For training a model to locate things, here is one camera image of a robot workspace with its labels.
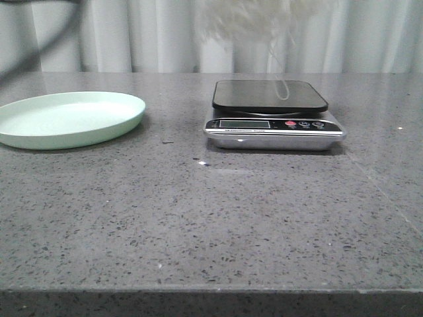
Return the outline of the light green plastic plate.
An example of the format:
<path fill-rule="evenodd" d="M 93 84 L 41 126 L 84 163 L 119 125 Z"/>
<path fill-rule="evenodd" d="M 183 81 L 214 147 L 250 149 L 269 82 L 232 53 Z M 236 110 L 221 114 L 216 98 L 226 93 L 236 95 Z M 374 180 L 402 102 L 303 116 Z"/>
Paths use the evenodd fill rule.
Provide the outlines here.
<path fill-rule="evenodd" d="M 71 149 L 115 139 L 135 128 L 145 102 L 119 92 L 64 92 L 1 107 L 1 143 L 34 150 Z"/>

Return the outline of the white pleated curtain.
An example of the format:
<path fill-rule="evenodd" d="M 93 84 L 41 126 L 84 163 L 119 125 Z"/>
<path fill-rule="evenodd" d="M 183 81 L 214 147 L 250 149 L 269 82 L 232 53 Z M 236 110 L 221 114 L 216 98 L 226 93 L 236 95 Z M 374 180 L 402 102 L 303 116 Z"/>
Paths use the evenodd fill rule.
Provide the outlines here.
<path fill-rule="evenodd" d="M 2 1 L 1 72 L 199 72 L 196 1 Z M 336 1 L 320 73 L 422 71 L 421 1 Z"/>

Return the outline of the black silver kitchen scale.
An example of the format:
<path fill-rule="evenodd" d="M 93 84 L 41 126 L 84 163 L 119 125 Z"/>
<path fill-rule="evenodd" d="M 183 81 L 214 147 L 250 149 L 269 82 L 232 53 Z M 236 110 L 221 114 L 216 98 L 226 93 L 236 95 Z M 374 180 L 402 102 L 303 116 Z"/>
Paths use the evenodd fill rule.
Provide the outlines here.
<path fill-rule="evenodd" d="M 216 82 L 203 131 L 223 149 L 325 151 L 346 136 L 311 84 L 283 80 Z"/>

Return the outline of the white vermicelli noodle bundle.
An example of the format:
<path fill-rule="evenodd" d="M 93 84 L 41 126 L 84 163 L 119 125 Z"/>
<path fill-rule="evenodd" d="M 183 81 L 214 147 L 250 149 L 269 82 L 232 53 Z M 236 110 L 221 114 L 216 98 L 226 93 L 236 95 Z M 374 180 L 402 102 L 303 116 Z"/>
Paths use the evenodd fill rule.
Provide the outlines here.
<path fill-rule="evenodd" d="M 201 73 L 320 73 L 336 1 L 196 1 Z"/>

